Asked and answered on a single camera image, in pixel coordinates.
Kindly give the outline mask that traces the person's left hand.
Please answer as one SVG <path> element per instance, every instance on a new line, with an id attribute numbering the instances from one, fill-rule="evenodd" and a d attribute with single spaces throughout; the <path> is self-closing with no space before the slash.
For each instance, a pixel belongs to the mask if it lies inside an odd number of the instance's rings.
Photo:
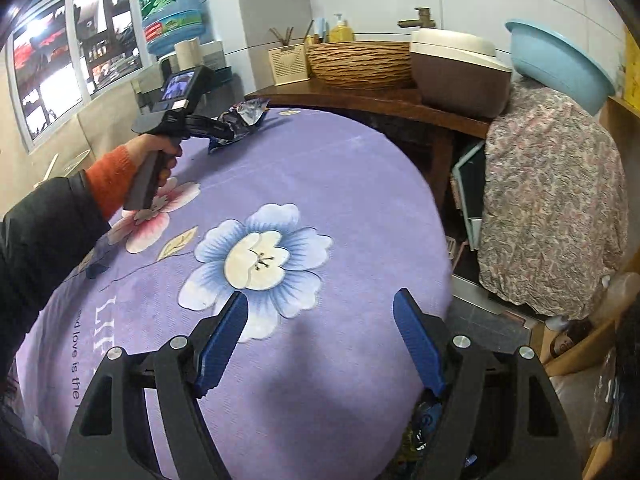
<path id="1" fill-rule="evenodd" d="M 171 170 L 175 168 L 178 158 L 182 156 L 182 147 L 175 145 L 168 136 L 154 136 L 154 134 L 142 134 L 125 143 L 125 148 L 131 162 L 139 171 L 143 163 L 156 154 L 164 156 L 164 166 L 158 173 L 156 187 L 164 186 L 171 176 Z"/>

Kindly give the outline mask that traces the black jacket orange cuff forearm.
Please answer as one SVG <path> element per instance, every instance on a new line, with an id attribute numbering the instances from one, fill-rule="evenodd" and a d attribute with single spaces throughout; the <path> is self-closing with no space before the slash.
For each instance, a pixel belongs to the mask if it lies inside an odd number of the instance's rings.
<path id="1" fill-rule="evenodd" d="M 150 148 L 131 140 L 85 171 L 40 184 L 1 221 L 1 393 L 52 292 L 108 230 Z"/>

